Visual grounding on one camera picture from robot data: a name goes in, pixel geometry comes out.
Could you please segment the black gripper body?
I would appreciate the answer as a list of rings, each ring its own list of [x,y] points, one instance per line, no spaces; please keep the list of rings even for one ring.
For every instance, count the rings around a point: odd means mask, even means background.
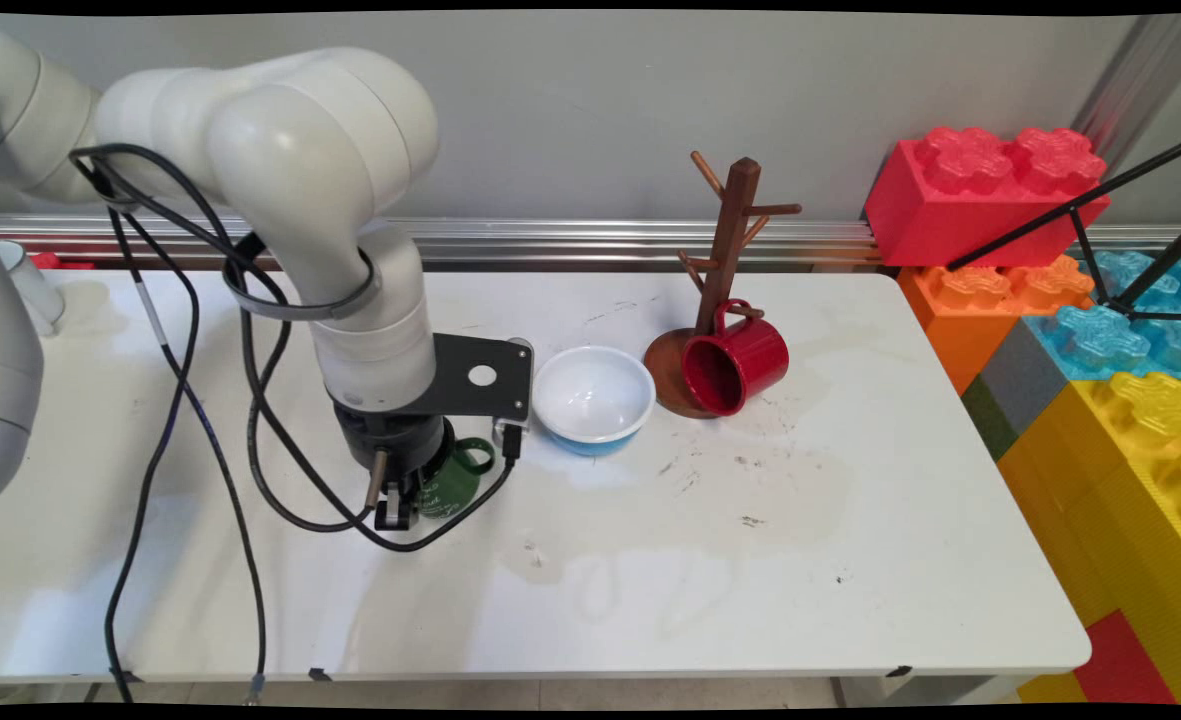
[[[368,473],[366,500],[378,500],[384,480],[402,489],[429,480],[450,456],[445,415],[361,413],[344,405],[335,415],[353,459]]]

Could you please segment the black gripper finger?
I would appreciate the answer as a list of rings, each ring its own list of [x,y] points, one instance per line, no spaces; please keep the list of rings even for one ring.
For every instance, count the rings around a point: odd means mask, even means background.
[[[418,521],[418,482],[384,480],[376,503],[376,530],[410,530]]]

